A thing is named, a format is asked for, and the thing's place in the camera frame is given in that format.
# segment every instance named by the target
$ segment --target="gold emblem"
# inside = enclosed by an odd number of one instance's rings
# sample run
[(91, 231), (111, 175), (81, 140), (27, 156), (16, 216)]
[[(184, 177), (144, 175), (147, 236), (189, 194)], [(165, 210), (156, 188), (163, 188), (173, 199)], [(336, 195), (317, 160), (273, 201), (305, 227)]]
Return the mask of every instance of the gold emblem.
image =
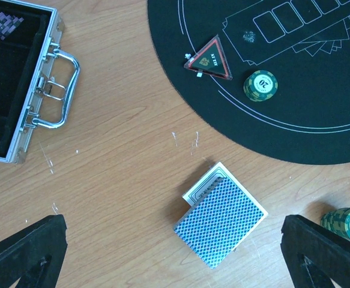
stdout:
[(204, 57), (203, 59), (201, 59), (200, 64), (203, 66), (208, 66), (210, 64), (210, 61)]

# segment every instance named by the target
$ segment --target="wooden table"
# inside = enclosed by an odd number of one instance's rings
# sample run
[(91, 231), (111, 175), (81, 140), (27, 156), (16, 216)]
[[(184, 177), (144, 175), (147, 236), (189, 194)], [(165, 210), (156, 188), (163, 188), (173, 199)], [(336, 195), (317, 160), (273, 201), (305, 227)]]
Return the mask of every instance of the wooden table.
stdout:
[[(284, 218), (318, 222), (331, 206), (350, 206), (350, 164), (285, 163), (212, 129), (161, 69), (145, 0), (34, 2), (61, 12), (62, 48), (82, 74), (68, 124), (37, 129), (25, 164), (0, 163), (0, 240), (63, 214), (68, 250), (58, 287), (292, 287), (280, 251)], [(183, 192), (216, 161), (269, 216), (210, 270), (172, 225), (189, 208)]]

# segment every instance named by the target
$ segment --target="triangular button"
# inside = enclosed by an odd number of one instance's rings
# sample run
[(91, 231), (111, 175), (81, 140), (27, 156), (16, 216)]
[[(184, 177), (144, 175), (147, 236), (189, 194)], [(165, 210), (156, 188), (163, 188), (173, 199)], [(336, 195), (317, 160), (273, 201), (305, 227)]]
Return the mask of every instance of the triangular button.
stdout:
[(232, 79), (219, 36), (216, 35), (194, 57), (184, 64), (184, 68), (204, 74)]

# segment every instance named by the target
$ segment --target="case handle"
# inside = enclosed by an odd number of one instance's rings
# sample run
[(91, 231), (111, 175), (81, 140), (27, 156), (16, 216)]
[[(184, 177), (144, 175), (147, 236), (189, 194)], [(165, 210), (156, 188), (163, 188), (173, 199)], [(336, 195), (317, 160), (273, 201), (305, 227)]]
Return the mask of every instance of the case handle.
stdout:
[(34, 124), (36, 126), (48, 128), (48, 129), (57, 129), (57, 128), (62, 127), (67, 122), (68, 114), (69, 114), (69, 111), (71, 109), (74, 90), (76, 89), (77, 80), (79, 79), (80, 64), (73, 55), (71, 55), (65, 51), (62, 51), (60, 49), (54, 49), (53, 53), (50, 53), (49, 56), (52, 56), (54, 58), (62, 58), (62, 59), (70, 61), (74, 67), (74, 72), (73, 72), (72, 78), (68, 84), (68, 87), (65, 89), (64, 97), (61, 98), (62, 108), (61, 108), (60, 121), (57, 123), (52, 123), (52, 122), (42, 120), (40, 118), (33, 118), (32, 124)]

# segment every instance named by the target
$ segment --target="blue patterned card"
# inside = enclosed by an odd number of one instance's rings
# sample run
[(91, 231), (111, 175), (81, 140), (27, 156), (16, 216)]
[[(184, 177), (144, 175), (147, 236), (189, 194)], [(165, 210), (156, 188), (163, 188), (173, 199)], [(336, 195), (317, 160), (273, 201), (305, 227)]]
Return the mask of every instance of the blue patterned card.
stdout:
[(216, 178), (208, 187), (210, 192), (174, 227), (176, 234), (210, 268), (216, 268), (268, 215), (236, 182), (235, 178)]

